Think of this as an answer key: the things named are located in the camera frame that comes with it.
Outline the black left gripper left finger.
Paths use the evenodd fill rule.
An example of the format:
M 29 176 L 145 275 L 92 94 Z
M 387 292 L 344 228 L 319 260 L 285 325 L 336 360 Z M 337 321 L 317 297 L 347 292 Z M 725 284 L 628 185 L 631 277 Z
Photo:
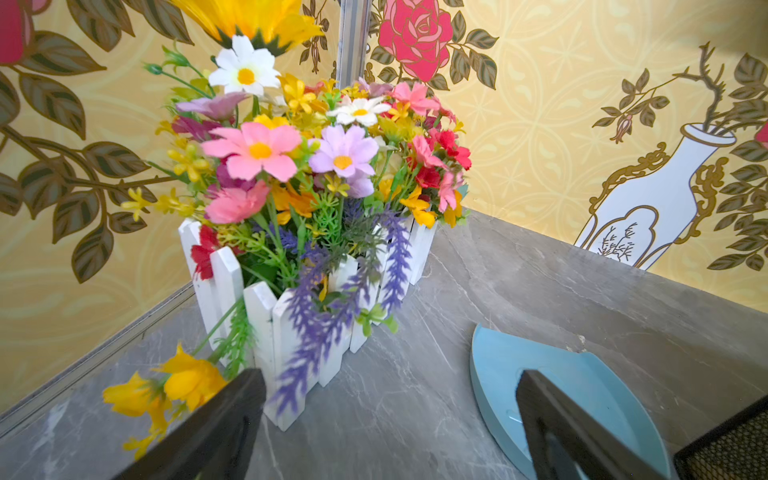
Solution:
M 249 368 L 118 479 L 243 479 L 266 402 L 259 369 Z

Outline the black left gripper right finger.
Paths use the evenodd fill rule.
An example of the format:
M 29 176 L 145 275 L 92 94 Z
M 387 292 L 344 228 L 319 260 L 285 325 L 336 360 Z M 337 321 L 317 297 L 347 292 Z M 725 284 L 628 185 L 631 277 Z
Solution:
M 536 370 L 516 390 L 538 479 L 662 479 L 585 410 Z

